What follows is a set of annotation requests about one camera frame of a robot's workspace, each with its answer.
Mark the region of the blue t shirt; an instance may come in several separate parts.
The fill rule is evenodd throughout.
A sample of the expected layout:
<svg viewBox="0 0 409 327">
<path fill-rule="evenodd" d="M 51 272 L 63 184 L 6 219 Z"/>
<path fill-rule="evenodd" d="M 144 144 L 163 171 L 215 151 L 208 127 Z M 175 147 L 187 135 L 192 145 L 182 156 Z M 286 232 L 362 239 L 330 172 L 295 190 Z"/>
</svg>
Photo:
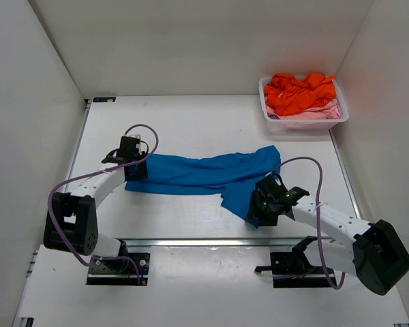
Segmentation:
<svg viewBox="0 0 409 327">
<path fill-rule="evenodd" d="M 154 154 L 147 160 L 149 177 L 128 181 L 125 190 L 175 196 L 221 195 L 221 206 L 247 221 L 255 184 L 281 164 L 275 146 L 254 153 L 229 153 L 194 159 Z"/>
</svg>

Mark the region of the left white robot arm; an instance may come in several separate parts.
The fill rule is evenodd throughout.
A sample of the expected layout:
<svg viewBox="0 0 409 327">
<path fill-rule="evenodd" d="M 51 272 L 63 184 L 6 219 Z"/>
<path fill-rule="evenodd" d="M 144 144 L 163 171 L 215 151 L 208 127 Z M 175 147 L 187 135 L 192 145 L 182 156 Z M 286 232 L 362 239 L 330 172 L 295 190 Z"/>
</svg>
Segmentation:
<svg viewBox="0 0 409 327">
<path fill-rule="evenodd" d="M 91 256 L 127 262 L 125 242 L 99 233 L 97 208 L 120 185 L 148 177 L 144 143 L 139 135 L 122 136 L 119 148 L 105 156 L 99 170 L 71 192 L 51 195 L 44 228 L 46 248 L 70 252 L 84 266 Z"/>
</svg>

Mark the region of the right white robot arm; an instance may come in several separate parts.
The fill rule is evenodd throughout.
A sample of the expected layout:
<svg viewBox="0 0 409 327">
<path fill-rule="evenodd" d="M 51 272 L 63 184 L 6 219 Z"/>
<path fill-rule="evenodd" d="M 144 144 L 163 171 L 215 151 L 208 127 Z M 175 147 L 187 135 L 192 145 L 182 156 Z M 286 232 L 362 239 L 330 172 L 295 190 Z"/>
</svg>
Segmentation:
<svg viewBox="0 0 409 327">
<path fill-rule="evenodd" d="M 409 272 L 409 253 L 389 222 L 356 219 L 300 187 L 287 189 L 280 175 L 269 174 L 251 192 L 246 221 L 274 227 L 282 215 L 317 234 L 272 252 L 268 266 L 255 268 L 257 274 L 271 272 L 275 288 L 330 287 L 339 271 L 384 296 Z"/>
</svg>

